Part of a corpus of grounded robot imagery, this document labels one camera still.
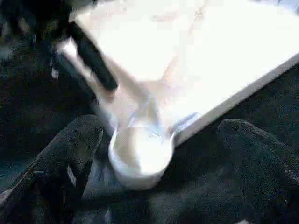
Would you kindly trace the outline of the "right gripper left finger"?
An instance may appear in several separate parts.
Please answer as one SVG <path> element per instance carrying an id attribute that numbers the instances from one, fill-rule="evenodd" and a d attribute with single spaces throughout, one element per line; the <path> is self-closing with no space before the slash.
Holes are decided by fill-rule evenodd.
<path id="1" fill-rule="evenodd" d="M 70 224 L 82 198 L 103 127 L 83 115 L 63 128 L 0 195 L 2 224 Z"/>

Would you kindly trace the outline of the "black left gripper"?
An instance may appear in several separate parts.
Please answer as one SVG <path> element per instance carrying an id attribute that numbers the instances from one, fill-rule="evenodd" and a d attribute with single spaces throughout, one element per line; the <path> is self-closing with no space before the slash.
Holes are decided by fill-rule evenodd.
<path id="1" fill-rule="evenodd" d="M 32 46 L 52 53 L 55 44 L 63 39 L 64 30 L 69 23 L 71 5 L 66 0 L 2 0 L 0 13 L 12 30 L 28 38 Z M 69 23 L 69 33 L 85 65 L 106 90 L 114 91 L 118 84 L 97 47 L 74 21 Z M 86 79 L 64 54 L 54 54 L 54 67 L 72 90 L 86 101 L 96 101 L 96 95 Z"/>

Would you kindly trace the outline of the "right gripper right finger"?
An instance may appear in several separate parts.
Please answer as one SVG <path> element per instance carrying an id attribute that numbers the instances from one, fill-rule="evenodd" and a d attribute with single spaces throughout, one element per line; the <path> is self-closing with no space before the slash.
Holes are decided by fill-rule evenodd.
<path id="1" fill-rule="evenodd" d="M 297 224 L 299 154 L 245 120 L 223 120 L 217 135 L 232 155 L 245 218 L 254 224 Z"/>

